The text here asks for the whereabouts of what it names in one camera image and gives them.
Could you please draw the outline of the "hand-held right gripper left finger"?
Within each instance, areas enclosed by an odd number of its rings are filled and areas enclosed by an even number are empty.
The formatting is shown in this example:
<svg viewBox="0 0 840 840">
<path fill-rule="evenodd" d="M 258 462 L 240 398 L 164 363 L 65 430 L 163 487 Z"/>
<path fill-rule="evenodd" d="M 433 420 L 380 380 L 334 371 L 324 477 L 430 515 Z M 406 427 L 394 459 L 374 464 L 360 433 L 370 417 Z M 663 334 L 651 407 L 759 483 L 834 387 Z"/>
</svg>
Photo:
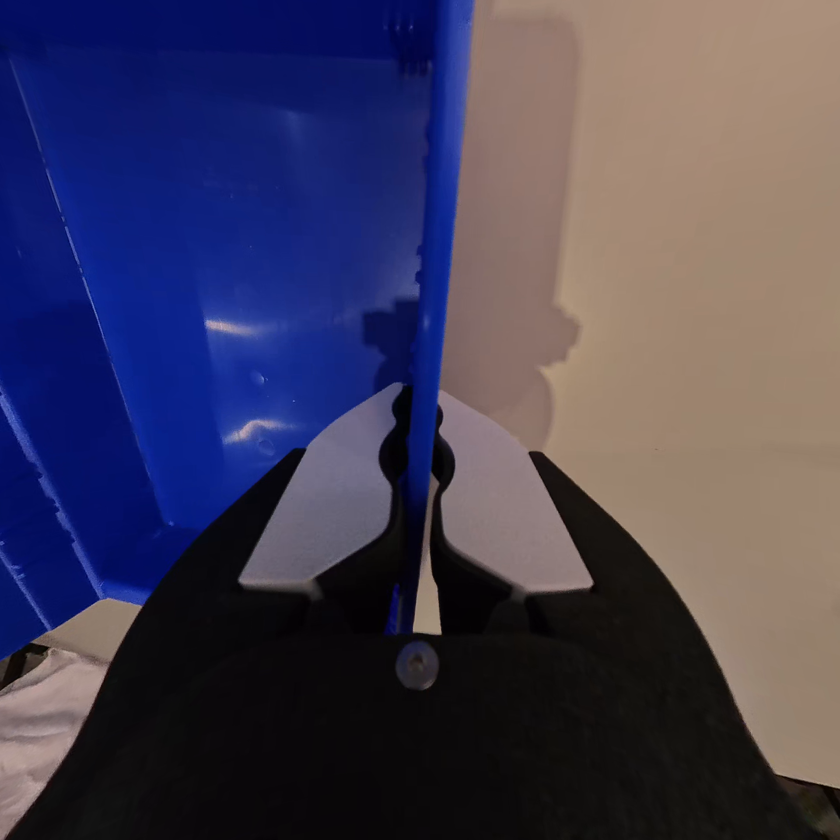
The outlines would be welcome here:
<svg viewBox="0 0 840 840">
<path fill-rule="evenodd" d="M 246 590 L 305 595 L 345 617 L 388 617 L 401 577 L 401 477 L 411 388 L 385 389 L 307 446 L 238 578 Z"/>
</svg>

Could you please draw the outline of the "blue plastic bin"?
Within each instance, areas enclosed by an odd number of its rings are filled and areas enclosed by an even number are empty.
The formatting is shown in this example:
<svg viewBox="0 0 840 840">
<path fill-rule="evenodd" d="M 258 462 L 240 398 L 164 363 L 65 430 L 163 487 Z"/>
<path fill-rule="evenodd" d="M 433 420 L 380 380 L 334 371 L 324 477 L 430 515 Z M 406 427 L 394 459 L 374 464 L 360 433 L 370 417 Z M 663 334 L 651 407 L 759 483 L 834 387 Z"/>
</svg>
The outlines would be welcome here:
<svg viewBox="0 0 840 840">
<path fill-rule="evenodd" d="M 474 2 L 2 2 L 2 657 L 439 375 Z"/>
</svg>

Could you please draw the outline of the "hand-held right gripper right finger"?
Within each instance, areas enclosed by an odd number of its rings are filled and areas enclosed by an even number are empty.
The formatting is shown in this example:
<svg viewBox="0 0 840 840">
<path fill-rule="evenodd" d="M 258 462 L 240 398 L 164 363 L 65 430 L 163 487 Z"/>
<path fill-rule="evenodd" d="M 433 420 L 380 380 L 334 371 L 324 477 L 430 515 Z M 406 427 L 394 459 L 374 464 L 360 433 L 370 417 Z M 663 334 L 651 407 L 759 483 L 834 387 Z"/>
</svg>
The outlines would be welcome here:
<svg viewBox="0 0 840 840">
<path fill-rule="evenodd" d="M 433 476 L 429 552 L 441 617 L 491 617 L 504 602 L 593 587 L 529 451 L 446 392 Z"/>
</svg>

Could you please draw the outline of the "person's leg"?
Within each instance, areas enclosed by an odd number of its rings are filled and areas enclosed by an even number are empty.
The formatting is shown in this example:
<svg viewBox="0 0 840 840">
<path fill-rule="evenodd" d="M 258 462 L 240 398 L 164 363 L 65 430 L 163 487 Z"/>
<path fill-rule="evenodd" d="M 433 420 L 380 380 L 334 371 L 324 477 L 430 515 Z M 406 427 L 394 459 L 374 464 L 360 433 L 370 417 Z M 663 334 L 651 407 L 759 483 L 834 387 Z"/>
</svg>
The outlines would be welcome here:
<svg viewBox="0 0 840 840">
<path fill-rule="evenodd" d="M 60 648 L 1 692 L 1 835 L 35 803 L 87 719 L 109 662 Z"/>
</svg>

